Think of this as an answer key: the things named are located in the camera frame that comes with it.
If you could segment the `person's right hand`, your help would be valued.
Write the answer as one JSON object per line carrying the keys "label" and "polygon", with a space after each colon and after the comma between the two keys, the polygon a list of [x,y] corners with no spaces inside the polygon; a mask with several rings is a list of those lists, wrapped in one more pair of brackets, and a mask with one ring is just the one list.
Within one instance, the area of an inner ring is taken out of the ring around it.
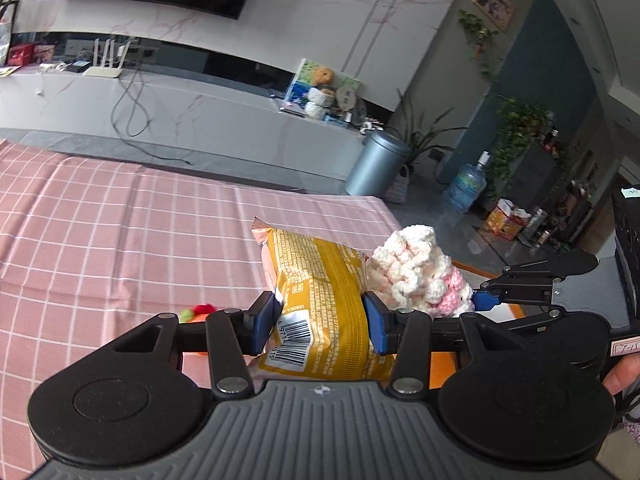
{"label": "person's right hand", "polygon": [[629,388],[640,376],[640,354],[628,354],[606,375],[603,385],[611,396]]}

